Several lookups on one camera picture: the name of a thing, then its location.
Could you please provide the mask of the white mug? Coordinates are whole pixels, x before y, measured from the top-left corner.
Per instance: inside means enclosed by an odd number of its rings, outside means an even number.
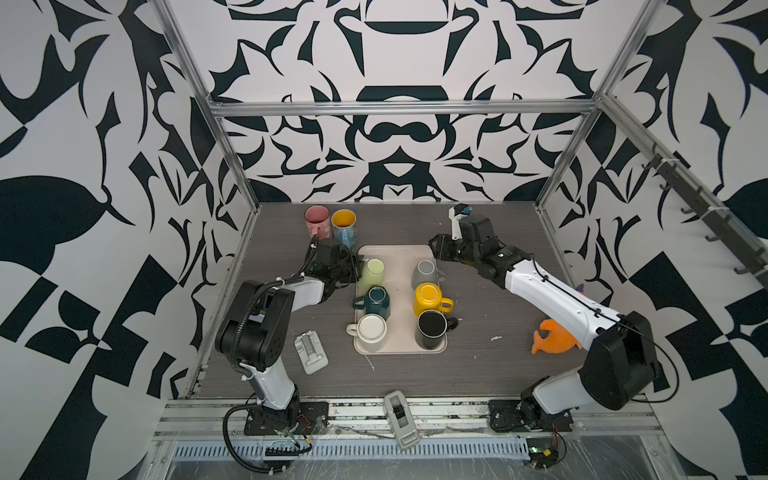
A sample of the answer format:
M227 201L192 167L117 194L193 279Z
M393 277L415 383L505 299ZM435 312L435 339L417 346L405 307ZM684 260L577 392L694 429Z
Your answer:
M379 351L387 331L386 320L378 314L366 314L356 323L346 326L346 333L355 338L356 349L362 354Z

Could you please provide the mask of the orange shark plush toy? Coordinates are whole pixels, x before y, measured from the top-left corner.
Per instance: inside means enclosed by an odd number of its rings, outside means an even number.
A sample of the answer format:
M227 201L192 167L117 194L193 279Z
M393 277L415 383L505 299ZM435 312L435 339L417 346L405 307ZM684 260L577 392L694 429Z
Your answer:
M553 319L546 319L533 332L531 353L562 354L583 346L565 328Z

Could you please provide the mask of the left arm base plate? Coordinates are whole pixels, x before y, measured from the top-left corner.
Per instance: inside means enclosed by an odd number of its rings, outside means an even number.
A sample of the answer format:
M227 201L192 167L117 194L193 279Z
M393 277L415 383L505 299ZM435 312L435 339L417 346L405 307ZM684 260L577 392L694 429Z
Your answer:
M247 409L244 434L266 436L278 433L309 434L316 425L326 426L327 402L293 402L285 410L251 404Z

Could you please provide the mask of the yellow mug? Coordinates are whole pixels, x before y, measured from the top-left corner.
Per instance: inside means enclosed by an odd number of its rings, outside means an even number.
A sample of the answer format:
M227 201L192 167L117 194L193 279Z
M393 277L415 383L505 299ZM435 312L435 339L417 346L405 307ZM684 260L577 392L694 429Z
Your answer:
M413 311L416 316L427 310L450 313L453 309L454 301L445 297L437 284L424 282L416 287L413 301Z

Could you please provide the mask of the beige plastic tray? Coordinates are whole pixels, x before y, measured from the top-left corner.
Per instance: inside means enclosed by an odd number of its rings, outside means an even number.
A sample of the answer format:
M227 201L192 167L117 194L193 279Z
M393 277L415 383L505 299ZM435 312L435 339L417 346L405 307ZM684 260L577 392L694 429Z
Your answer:
M440 354L446 350L444 337L435 349L424 349L416 340L418 317L413 311L413 270L422 260L433 260L427 245L365 245L358 254L365 260L379 259L384 263L383 287L390 297L387 334L379 350L369 352L360 339L353 337L355 350L361 355Z

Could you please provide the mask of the black hook rail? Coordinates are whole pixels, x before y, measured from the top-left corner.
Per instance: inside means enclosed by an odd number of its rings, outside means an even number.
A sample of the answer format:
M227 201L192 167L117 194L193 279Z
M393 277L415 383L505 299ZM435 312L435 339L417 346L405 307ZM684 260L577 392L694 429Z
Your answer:
M661 178L663 196L674 192L684 203L681 213L694 221L702 221L709 229L705 240L722 243L740 262L740 266L733 269L734 273L750 275L767 289L766 243L718 199L682 160L666 155L656 142L650 151L652 157L643 166L643 171L652 171Z

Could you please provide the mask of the grey mug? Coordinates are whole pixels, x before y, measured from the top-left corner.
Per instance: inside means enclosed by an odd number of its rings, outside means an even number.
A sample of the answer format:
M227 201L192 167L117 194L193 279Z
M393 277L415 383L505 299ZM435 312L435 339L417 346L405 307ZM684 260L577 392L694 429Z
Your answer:
M413 269L411 287L416 290L423 283L440 285L445 280L446 275L438 269L434 259L423 259Z

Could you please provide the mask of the dark green mug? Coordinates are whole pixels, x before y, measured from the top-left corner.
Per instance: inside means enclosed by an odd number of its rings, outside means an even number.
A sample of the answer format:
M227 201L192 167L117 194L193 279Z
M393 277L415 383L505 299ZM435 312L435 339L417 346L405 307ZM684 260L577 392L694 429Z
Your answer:
M373 286L353 300L353 308L365 314L375 314L387 320L390 316L390 296L383 286Z

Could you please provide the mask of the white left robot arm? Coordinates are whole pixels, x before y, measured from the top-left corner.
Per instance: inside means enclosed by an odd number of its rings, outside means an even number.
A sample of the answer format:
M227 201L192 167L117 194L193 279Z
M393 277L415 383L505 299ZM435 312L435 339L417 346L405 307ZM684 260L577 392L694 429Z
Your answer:
M291 314L327 301L338 289L356 284L364 257L343 243L315 235L299 270L272 281L244 281L229 306L214 342L217 352L241 374L256 401L229 408L222 419L222 436L227 452L242 468L261 475L286 472L298 457L312 450L307 435L301 440L294 431L301 423L298 386L289 378L281 355L288 339ZM281 434L293 449L285 460L257 463L244 458L230 438L230 418L239 412L261 422L269 433Z

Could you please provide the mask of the pink patterned mug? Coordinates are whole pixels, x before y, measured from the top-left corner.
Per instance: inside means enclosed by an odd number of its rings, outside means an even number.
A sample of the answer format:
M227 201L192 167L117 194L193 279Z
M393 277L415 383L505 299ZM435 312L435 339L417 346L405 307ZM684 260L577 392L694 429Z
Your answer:
M326 206L312 205L308 207L304 212L304 221L311 238L328 239L333 237L331 212Z

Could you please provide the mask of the small circuit board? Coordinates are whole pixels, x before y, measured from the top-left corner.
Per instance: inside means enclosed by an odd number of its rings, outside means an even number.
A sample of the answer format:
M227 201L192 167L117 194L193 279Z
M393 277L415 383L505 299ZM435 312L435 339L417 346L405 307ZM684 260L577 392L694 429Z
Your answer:
M561 463L567 455L567 442L558 435L554 437L528 438L529 461L527 466L538 471L549 471Z

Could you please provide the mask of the grey block on table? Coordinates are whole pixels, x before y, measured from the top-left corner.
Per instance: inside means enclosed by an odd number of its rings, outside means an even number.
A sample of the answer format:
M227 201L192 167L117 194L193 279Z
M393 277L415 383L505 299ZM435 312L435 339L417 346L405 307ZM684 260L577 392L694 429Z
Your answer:
M307 375L315 374L329 364L328 356L316 331L308 330L298 335L294 340L294 346Z

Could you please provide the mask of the blue butterfly mug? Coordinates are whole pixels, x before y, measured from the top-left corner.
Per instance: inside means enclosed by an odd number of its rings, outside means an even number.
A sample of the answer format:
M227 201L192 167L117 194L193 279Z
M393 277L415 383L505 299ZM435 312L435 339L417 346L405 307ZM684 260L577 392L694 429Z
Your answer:
M331 216L334 238L352 250L358 241L357 217L349 209L339 209Z

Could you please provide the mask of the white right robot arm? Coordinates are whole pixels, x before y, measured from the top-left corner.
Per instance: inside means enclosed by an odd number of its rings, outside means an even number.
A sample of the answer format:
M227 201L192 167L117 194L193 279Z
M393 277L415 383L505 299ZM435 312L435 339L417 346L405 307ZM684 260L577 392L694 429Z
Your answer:
M451 231L433 237L438 260L458 262L532 304L569 334L587 356L579 368L549 376L526 389L506 418L514 428L542 429L590 403L618 411L663 372L650 322L584 296L547 272L535 257L499 240L491 221L459 204L449 210Z

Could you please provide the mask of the black mug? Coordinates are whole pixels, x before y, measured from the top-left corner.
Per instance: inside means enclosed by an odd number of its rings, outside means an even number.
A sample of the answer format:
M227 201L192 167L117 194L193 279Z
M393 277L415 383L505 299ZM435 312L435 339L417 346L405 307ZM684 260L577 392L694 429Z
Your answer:
M417 320L415 340L425 350L438 349L446 339L447 333L459 325L455 317L446 317L437 310L422 312Z

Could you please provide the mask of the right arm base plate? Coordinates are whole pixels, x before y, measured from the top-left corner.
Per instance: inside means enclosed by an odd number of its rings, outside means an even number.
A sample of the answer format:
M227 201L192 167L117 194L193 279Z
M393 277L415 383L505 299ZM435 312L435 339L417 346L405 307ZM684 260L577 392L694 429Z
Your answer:
M571 432L573 419L568 411L549 414L532 398L490 400L489 426L497 433L507 432Z

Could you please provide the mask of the light green mug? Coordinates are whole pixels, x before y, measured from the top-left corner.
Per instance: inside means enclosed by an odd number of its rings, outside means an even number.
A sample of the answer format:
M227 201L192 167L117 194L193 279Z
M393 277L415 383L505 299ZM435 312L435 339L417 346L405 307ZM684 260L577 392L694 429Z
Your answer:
M385 264L378 258L367 259L361 270L361 277L357 282L357 293L366 294L371 288L381 286L385 278Z

